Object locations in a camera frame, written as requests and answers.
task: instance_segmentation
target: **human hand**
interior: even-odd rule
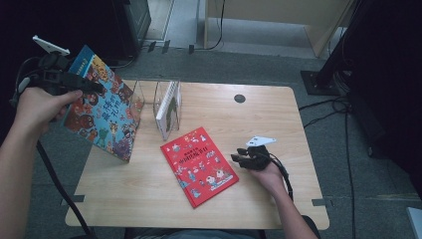
[[[286,192],[283,176],[275,164],[270,163],[261,171],[249,170],[249,172],[260,181],[270,194],[275,195],[277,192],[281,191],[281,189]]]
[[[14,124],[27,133],[44,133],[52,119],[61,119],[66,105],[82,96],[82,91],[52,96],[40,88],[27,88],[19,99]]]

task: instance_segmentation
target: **book cover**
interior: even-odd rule
[[[203,127],[164,144],[161,150],[193,208],[239,181]]]
[[[171,81],[162,101],[159,103],[159,108],[155,116],[158,129],[164,140],[168,139],[175,126],[178,128],[180,105],[180,82]]]
[[[81,49],[69,72],[102,84],[104,91],[83,95],[71,104],[63,125],[112,155],[129,161],[143,99],[88,46]]]

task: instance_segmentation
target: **black circle sticker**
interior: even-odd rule
[[[246,98],[243,95],[236,95],[235,96],[235,102],[237,103],[243,103],[246,100]]]

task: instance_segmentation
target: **finger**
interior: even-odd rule
[[[57,101],[61,104],[61,106],[70,104],[82,96],[83,92],[81,90],[77,90],[74,92],[68,92],[64,95],[57,96]]]
[[[66,114],[66,108],[62,108],[59,113],[56,115],[56,120],[61,120]]]

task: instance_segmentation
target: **colorful picture book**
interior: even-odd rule
[[[143,99],[88,46],[82,48],[69,72],[102,84],[104,91],[83,95],[71,104],[63,125],[112,155],[129,161]]]
[[[239,181],[203,127],[166,143],[161,150],[193,208]]]
[[[161,85],[167,85],[163,95]],[[158,82],[155,93],[154,115],[158,130],[162,138],[167,140],[171,131],[179,127],[181,109],[180,82],[171,81],[167,83]]]

